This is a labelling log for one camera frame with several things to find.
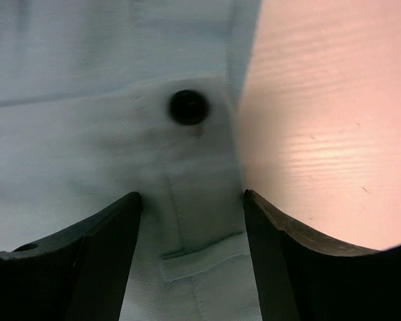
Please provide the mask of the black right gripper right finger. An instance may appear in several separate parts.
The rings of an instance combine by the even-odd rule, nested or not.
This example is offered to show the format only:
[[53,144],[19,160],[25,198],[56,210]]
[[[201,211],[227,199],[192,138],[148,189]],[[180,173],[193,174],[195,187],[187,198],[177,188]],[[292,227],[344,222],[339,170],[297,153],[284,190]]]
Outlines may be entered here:
[[252,190],[243,209],[264,320],[401,320],[401,245],[336,239]]

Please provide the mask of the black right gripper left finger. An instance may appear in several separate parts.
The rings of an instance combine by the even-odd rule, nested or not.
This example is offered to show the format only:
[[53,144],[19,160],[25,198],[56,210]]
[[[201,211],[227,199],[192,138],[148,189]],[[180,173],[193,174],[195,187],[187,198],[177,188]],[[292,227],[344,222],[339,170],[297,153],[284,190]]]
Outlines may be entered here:
[[0,320],[118,320],[138,239],[132,192],[61,231],[0,251]]

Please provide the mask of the light blue trousers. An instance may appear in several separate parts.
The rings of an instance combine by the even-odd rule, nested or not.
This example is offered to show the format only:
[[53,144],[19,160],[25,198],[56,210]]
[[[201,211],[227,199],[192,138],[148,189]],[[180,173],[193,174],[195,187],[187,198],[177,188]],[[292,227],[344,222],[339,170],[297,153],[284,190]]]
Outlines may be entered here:
[[259,1],[0,1],[0,251],[131,191],[122,320],[260,320],[235,115]]

